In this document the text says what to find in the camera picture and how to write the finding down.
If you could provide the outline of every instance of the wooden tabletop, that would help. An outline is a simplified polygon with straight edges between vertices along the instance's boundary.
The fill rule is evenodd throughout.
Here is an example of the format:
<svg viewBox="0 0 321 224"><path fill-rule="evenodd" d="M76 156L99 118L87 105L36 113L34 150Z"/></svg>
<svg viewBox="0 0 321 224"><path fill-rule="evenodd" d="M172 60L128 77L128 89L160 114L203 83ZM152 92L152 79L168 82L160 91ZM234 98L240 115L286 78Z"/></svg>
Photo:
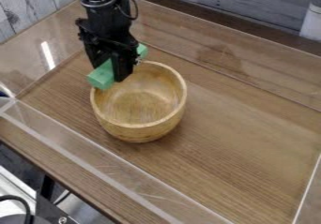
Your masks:
<svg viewBox="0 0 321 224"><path fill-rule="evenodd" d="M231 222L291 223L321 147L321 113L293 101L319 108L319 57L143 1L139 6L133 34L157 47L147 59L173 67L188 85L175 131L147 144L105 133L91 110L83 52L18 98ZM68 8L81 15L77 3ZM61 29L69 19L57 17ZM61 42L79 45L74 37ZM125 223L163 223L6 120L0 127L8 146L105 214ZM81 155L104 162L91 150Z"/></svg>

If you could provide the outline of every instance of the robotic arm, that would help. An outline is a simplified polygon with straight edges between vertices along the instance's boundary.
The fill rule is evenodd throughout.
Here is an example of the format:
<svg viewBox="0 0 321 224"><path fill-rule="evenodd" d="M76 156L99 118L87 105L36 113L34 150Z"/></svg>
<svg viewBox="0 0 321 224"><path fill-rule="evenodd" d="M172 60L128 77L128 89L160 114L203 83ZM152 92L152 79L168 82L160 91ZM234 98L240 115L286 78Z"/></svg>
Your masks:
<svg viewBox="0 0 321 224"><path fill-rule="evenodd" d="M85 52L93 68L109 59L112 63L113 80L121 82L132 73L137 63L137 41L132 37L131 16L133 0L81 0L88 18L77 19L79 38L84 42Z"/></svg>

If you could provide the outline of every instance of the wooden bowl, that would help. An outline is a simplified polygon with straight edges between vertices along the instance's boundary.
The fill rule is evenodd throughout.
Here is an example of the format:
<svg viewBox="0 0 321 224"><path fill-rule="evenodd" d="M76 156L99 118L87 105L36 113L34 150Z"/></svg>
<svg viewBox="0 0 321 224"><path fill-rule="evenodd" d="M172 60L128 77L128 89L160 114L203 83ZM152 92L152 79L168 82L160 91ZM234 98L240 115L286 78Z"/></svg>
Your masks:
<svg viewBox="0 0 321 224"><path fill-rule="evenodd" d="M168 66L143 62L111 89L91 89L89 101L104 130L125 142L151 142L179 123L187 86Z"/></svg>

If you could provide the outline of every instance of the bowl rim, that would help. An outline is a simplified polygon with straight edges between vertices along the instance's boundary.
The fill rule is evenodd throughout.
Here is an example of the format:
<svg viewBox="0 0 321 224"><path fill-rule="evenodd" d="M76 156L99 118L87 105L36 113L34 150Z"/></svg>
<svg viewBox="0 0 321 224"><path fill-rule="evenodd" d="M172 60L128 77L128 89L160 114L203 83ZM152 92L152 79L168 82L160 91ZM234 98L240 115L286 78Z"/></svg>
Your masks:
<svg viewBox="0 0 321 224"><path fill-rule="evenodd" d="M167 66L167 65L164 65L164 64L161 64L159 62L141 61L141 64L144 64L144 63L156 65L156 66L159 66L161 68L165 68L173 74L173 76L176 77L176 79L177 79L177 81L180 83L181 90L183 90L183 95L181 95L181 98L180 98L180 101L179 101L179 105L172 110L172 112L168 115L165 115L161 119L159 119L159 120L156 120L153 122L148 122L145 124L123 124L120 122L116 122L113 120L108 120L107 118L104 118L104 114L100 112L100 109L97 108L96 103L93 101L93 94L95 94L96 88L92 87L91 91L89 91L89 102L91 102L91 105L93 107L93 111L99 115L99 118L101 118L109 124L112 124L115 126L119 126L119 127L135 129L135 128L144 128L144 127L157 126L159 124L161 124L165 121L168 121L181 111L181 109L184 108L184 105L186 105L186 101L187 101L187 85L186 85L186 81L184 81L181 75L177 73L177 71L172 67L169 67L169 66Z"/></svg>

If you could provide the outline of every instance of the wooden table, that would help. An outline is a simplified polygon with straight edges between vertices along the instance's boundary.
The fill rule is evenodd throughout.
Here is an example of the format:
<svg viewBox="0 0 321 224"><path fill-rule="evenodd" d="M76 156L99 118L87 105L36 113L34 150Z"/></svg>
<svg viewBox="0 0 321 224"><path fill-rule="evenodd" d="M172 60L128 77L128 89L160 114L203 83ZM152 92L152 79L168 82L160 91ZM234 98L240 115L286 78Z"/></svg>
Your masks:
<svg viewBox="0 0 321 224"><path fill-rule="evenodd" d="M148 59L173 67L188 85L186 115L167 137L127 144L97 125L85 82L91 65L72 26L83 15L77 3L1 47L14 67L40 69L25 72L22 83L8 76L6 85L24 103L232 223L291 223L321 149L321 58L144 1L139 7L132 33L149 44ZM33 82L48 72L44 41L62 64ZM28 49L24 56L9 53ZM61 147L99 165L108 162L64 137ZM168 222L4 118L0 138L104 214L123 223Z"/></svg>

